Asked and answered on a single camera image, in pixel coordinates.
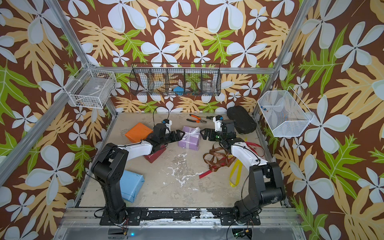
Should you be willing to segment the brown ribbon bow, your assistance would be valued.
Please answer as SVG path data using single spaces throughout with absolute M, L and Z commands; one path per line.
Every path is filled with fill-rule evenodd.
M 211 172 L 217 172 L 222 167 L 230 167 L 236 161 L 236 157 L 216 144 L 203 155 L 204 162 Z

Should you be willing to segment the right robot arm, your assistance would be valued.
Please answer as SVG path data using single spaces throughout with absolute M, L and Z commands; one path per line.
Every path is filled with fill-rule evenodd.
M 238 138 L 235 124 L 222 116 L 212 117 L 215 127 L 203 129 L 203 140 L 219 143 L 204 154 L 203 159 L 211 172 L 229 167 L 235 160 L 248 168 L 248 195 L 235 202 L 231 215 L 237 224 L 243 225 L 259 216 L 259 211 L 270 204 L 286 199 L 282 172 L 275 162 L 270 163 L 258 155 L 243 139 Z

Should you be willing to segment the magenta gift box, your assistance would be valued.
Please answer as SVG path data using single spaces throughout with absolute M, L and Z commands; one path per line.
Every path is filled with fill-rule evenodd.
M 154 154 L 150 154 L 150 155 L 146 155 L 144 156 L 144 158 L 149 162 L 149 163 L 153 163 L 155 160 L 157 160 L 165 151 L 166 151 L 167 147 L 166 146 L 162 146 L 160 148 L 160 150 L 158 150 L 157 152 L 155 152 Z

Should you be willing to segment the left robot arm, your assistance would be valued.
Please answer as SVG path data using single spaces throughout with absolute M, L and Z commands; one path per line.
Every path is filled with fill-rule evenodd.
M 120 180 L 126 162 L 141 156 L 155 154 L 170 143 L 179 142 L 184 131 L 170 131 L 165 123 L 156 124 L 144 140 L 128 145 L 108 143 L 91 167 L 96 181 L 101 185 L 105 198 L 105 213 L 113 225 L 122 225 L 127 219 L 126 204 L 121 194 Z

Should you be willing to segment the yellow ribbon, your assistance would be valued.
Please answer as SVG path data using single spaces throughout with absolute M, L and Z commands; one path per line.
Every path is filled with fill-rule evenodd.
M 239 159 L 236 159 L 229 177 L 229 184 L 232 188 L 237 187 L 238 184 L 240 183 L 242 169 L 243 169 L 242 162 Z

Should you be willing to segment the orange gift box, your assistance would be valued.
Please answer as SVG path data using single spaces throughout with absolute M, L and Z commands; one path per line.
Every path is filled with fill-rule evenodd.
M 152 129 L 147 127 L 146 125 L 142 123 L 136 124 L 132 129 L 130 129 L 126 134 L 126 138 L 131 142 L 131 143 L 138 143 L 141 140 L 144 140 L 147 138 L 149 134 L 153 132 Z

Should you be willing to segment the red ribbon bow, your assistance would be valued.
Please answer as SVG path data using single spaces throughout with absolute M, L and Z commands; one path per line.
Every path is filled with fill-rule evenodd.
M 267 160 L 264 159 L 265 150 L 259 144 L 252 142 L 244 142 L 237 145 L 233 145 L 230 149 L 225 149 L 234 157 L 239 159 L 243 167 L 249 169 L 252 166 L 264 166 L 267 165 Z M 202 179 L 205 176 L 214 173 L 210 170 L 199 175 Z

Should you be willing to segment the blue gift box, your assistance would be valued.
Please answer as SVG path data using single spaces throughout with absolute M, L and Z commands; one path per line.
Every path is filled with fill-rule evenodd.
M 120 188 L 123 199 L 133 203 L 144 183 L 145 179 L 143 175 L 124 170 L 120 179 Z

